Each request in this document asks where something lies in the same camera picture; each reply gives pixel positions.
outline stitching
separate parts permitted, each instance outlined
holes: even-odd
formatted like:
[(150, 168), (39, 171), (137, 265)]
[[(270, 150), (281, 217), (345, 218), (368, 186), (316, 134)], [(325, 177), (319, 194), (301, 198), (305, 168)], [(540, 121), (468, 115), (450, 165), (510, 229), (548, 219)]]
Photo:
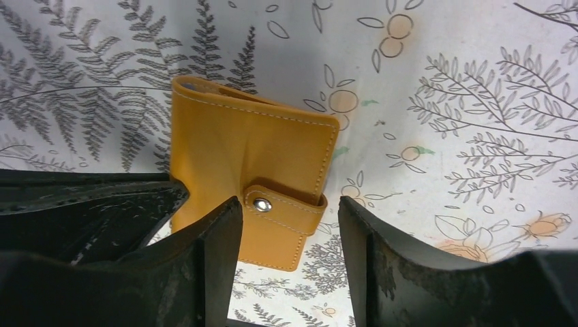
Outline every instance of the stitching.
[(247, 196), (245, 196), (245, 208), (247, 208), (247, 210), (251, 211), (254, 215), (257, 215), (257, 216), (259, 216), (259, 217), (261, 217), (261, 218), (263, 218), (263, 219), (266, 219), (266, 220), (269, 220), (269, 221), (271, 221), (271, 222), (273, 222), (273, 223), (276, 223), (276, 224), (278, 224), (278, 225), (281, 225), (281, 226), (283, 226), (283, 227), (285, 227), (285, 228), (287, 228), (287, 229), (289, 229), (289, 230), (292, 230), (293, 232), (296, 232), (296, 233), (298, 233), (298, 234), (306, 235), (306, 233), (304, 233), (304, 232), (300, 232), (300, 231), (298, 231), (298, 230), (296, 230), (296, 229), (294, 229), (294, 228), (291, 228), (291, 227), (285, 225), (284, 223), (280, 223), (280, 222), (278, 222), (278, 221), (272, 220), (271, 218), (265, 217), (264, 215), (261, 215), (260, 213), (257, 213), (256, 211), (254, 211), (253, 209), (251, 209), (251, 208), (249, 207), (249, 195), (248, 195), (248, 194), (247, 194)]
[(279, 118), (279, 119), (285, 119), (287, 121), (297, 121), (300, 123), (305, 123), (305, 124), (311, 124), (311, 125), (319, 125), (319, 126), (327, 126), (327, 127), (331, 127), (331, 137), (329, 138), (329, 143), (327, 144), (327, 147), (325, 148), (325, 157), (323, 158), (323, 161), (321, 162), (321, 169), (319, 169), (319, 175), (317, 176), (317, 181), (315, 182), (315, 190), (311, 195), (311, 198), (313, 201), (316, 200), (317, 197), (317, 190), (319, 190), (319, 185), (321, 183), (321, 178), (323, 176), (323, 173), (325, 171), (326, 168), (326, 164), (327, 164), (327, 159), (329, 158), (329, 151), (331, 150), (331, 144), (333, 143), (333, 139), (335, 138), (335, 133), (336, 133), (336, 128), (333, 125), (329, 125), (329, 124), (323, 124), (323, 123), (316, 123), (313, 121), (304, 121), (301, 119), (295, 119), (295, 118), (288, 118), (288, 117), (284, 117), (284, 116), (277, 116), (274, 114), (266, 114), (264, 112), (258, 112), (258, 111), (254, 111), (254, 110), (248, 110), (248, 109), (242, 109), (242, 108), (237, 108), (237, 107), (232, 107), (232, 106), (225, 106), (223, 104), (215, 104), (213, 102), (206, 102), (206, 101), (202, 101), (199, 99), (194, 99), (193, 97), (188, 97), (180, 92), (178, 92), (177, 90), (173, 89), (172, 90), (174, 93), (180, 95), (181, 97), (184, 97), (185, 99), (189, 99), (195, 102), (199, 102), (201, 104), (209, 104), (212, 106), (219, 106), (219, 107), (223, 107), (223, 108), (229, 108), (229, 109), (235, 109), (235, 110), (239, 110), (239, 111), (244, 111), (244, 112), (250, 112), (250, 113), (254, 113), (254, 114), (260, 114), (262, 116), (269, 116), (269, 117), (273, 117), (273, 118)]
[(251, 194), (253, 194), (253, 193), (259, 193), (259, 194), (262, 194), (262, 195), (264, 195), (264, 196), (268, 196), (268, 197), (270, 197), (270, 198), (272, 198), (272, 199), (275, 199), (275, 200), (277, 200), (277, 201), (281, 201), (281, 202), (283, 202), (283, 203), (289, 204), (290, 206), (294, 206), (295, 208), (301, 209), (301, 210), (303, 210), (303, 211), (307, 211), (308, 213), (315, 213), (315, 214), (323, 213), (323, 211), (313, 211), (313, 210), (309, 210), (309, 209), (303, 208), (303, 207), (301, 207), (301, 206), (298, 206), (298, 205), (293, 204), (293, 203), (291, 203), (291, 202), (285, 201), (285, 200), (283, 200), (283, 199), (276, 198), (275, 196), (272, 196), (271, 194), (265, 193), (265, 192), (262, 192), (262, 191), (250, 191), (250, 192), (247, 193), (247, 195), (245, 196), (245, 199), (248, 199), (248, 197), (249, 197)]
[(293, 254), (293, 261), (291, 261), (291, 266), (289, 266), (289, 267), (274, 266), (272, 264), (264, 264), (264, 263), (259, 262), (259, 261), (253, 261), (253, 260), (248, 260), (248, 259), (243, 259), (243, 258), (239, 258), (239, 260), (243, 261), (243, 262), (248, 262), (250, 264), (257, 264), (257, 265), (263, 266), (263, 267), (276, 268), (276, 269), (293, 269), (293, 267), (295, 267), (295, 262), (297, 261), (297, 256), (299, 255), (299, 249), (301, 248), (302, 243), (303, 243), (303, 236), (300, 236), (299, 241), (297, 242), (297, 247), (295, 248), (295, 254)]

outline floral tablecloth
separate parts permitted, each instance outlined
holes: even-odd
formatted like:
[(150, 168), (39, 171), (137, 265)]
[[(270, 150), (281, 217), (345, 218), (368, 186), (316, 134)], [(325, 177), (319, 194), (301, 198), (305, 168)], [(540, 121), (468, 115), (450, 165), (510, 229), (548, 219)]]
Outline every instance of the floral tablecloth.
[(166, 171), (183, 74), (339, 118), (299, 268), (239, 263), (231, 318), (354, 326), (341, 195), (482, 262), (578, 245), (578, 0), (0, 0), (0, 16), (2, 168)]

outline tablecloth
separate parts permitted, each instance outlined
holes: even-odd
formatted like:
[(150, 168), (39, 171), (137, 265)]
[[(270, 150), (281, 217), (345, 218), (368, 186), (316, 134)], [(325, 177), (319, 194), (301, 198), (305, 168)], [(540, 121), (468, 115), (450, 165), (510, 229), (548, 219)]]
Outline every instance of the tablecloth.
[(341, 195), (482, 262), (578, 245), (578, 0), (0, 0), (0, 16), (2, 168), (167, 171), (183, 74), (341, 121), (297, 271), (239, 263), (233, 319), (354, 326)]

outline metal button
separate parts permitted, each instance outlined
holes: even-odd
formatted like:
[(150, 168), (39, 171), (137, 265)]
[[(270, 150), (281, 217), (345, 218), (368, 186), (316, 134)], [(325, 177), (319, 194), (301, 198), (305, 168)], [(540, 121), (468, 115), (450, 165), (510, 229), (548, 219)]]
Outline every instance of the metal button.
[(262, 213), (268, 213), (273, 208), (268, 200), (262, 198), (256, 198), (255, 201), (253, 201), (253, 206), (255, 209), (257, 209), (257, 211)]

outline leather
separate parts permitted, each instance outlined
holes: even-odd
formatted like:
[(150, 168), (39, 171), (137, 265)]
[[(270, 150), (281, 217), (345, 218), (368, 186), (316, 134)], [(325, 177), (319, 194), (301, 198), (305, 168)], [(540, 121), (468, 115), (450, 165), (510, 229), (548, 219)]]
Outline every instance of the leather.
[[(170, 174), (190, 194), (172, 232), (238, 196), (239, 260), (294, 271), (327, 206), (322, 188), (338, 120), (191, 76), (175, 78), (172, 90)], [(257, 211), (257, 198), (272, 209)]]

